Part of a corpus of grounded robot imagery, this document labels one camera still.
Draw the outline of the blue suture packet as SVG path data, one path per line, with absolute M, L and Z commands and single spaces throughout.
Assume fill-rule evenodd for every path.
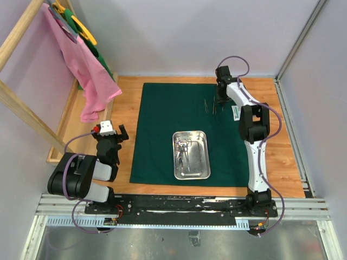
M 241 110 L 238 106 L 232 106 L 234 121 L 239 121 L 241 117 Z

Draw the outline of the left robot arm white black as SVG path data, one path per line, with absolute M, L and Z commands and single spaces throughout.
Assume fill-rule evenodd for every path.
M 102 121 L 88 134 L 71 139 L 91 135 L 96 141 L 96 155 L 65 152 L 55 170 L 51 174 L 47 190 L 50 194 L 64 196 L 68 200 L 79 200 L 92 206 L 91 212 L 121 215 L 124 202 L 117 199 L 113 188 L 95 183 L 114 181 L 120 164 L 119 150 L 121 143 L 129 139 L 124 125 L 117 132 L 112 121 Z

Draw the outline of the steel surgical scissors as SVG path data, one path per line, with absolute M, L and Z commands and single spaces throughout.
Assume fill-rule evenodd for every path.
M 188 147 L 191 146 L 191 140 L 176 140 L 175 141 L 175 147 L 177 149 L 176 153 L 176 168 L 181 168 L 183 170 L 183 156 L 185 156 L 186 163 L 187 163 L 187 169 L 190 171 L 190 162 L 189 162 L 189 156 L 188 156 Z

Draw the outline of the dark green surgical cloth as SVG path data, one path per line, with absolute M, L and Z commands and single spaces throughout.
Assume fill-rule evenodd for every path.
M 216 104 L 214 84 L 145 83 L 140 103 L 130 182 L 137 184 L 246 187 L 246 147 L 234 121 L 233 102 Z M 204 99 L 209 113 L 205 112 Z M 211 175 L 205 180 L 174 176 L 172 135 L 203 131 L 207 136 Z

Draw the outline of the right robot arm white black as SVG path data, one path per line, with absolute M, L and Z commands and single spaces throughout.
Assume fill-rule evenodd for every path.
M 270 133 L 269 109 L 266 103 L 260 103 L 246 90 L 243 83 L 232 77 L 228 66 L 216 68 L 218 102 L 232 100 L 239 109 L 239 135 L 247 151 L 249 181 L 245 209 L 253 217 L 272 208 L 272 195 L 266 176 L 265 139 Z

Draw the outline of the steel instrument tray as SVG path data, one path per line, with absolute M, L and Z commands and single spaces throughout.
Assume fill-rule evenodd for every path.
M 188 147 L 190 171 L 183 156 L 183 170 L 176 168 L 176 140 L 191 140 Z M 205 180 L 211 175 L 207 136 L 203 131 L 181 131 L 172 135 L 174 176 L 178 180 Z

